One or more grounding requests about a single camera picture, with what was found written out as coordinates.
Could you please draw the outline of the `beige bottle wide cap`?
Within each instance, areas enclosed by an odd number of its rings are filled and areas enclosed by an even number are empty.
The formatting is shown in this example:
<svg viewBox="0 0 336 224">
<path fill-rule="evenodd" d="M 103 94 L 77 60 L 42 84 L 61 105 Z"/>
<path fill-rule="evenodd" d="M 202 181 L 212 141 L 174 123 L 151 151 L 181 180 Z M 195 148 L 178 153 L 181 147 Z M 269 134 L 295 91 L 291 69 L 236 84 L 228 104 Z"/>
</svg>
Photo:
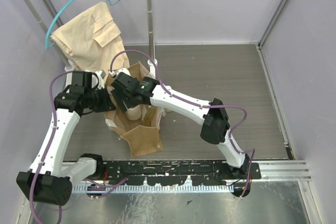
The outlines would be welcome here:
<svg viewBox="0 0 336 224">
<path fill-rule="evenodd" d="M 137 105 L 132 108 L 127 108 L 126 117 L 131 121 L 136 121 L 142 116 L 141 106 Z"/>
</svg>

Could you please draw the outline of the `amber bottle white cap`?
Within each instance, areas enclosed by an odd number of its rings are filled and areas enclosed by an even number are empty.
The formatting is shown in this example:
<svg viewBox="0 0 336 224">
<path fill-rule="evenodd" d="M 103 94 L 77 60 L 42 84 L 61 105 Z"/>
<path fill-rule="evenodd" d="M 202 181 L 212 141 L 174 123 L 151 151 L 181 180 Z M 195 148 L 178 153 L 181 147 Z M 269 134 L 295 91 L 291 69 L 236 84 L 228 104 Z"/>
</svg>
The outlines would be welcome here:
<svg viewBox="0 0 336 224">
<path fill-rule="evenodd" d="M 155 115 L 155 107 L 152 105 L 145 106 L 145 115 L 143 119 L 143 123 L 146 126 L 151 126 L 152 119 Z"/>
</svg>

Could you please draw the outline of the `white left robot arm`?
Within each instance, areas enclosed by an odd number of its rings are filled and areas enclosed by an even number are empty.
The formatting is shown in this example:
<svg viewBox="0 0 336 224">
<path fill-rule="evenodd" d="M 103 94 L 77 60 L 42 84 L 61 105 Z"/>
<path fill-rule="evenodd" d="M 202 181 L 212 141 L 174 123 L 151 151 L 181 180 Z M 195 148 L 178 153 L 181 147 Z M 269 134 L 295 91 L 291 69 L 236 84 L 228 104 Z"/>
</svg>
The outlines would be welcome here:
<svg viewBox="0 0 336 224">
<path fill-rule="evenodd" d="M 57 95 L 51 95 L 52 117 L 43 144 L 28 171 L 19 172 L 16 182 L 31 204 L 42 202 L 64 206 L 74 186 L 86 178 L 101 179 L 103 158 L 84 153 L 67 168 L 64 155 L 72 133 L 82 116 L 116 109 L 104 85 L 103 70 L 70 71 L 71 82 Z"/>
</svg>

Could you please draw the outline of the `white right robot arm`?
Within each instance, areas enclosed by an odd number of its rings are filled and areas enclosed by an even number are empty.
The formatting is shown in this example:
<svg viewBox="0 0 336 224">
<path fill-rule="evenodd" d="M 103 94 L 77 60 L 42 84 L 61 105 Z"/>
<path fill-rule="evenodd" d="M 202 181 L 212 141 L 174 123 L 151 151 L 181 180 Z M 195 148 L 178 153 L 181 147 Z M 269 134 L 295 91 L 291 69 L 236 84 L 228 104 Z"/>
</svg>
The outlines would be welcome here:
<svg viewBox="0 0 336 224">
<path fill-rule="evenodd" d="M 235 141 L 226 106 L 221 100 L 196 99 L 151 77 L 138 80 L 127 69 L 112 71 L 110 76 L 113 78 L 111 94 L 123 112 L 138 105 L 150 105 L 181 114 L 201 125 L 201 139 L 218 147 L 233 177 L 241 179 L 248 174 L 250 157 Z"/>
</svg>

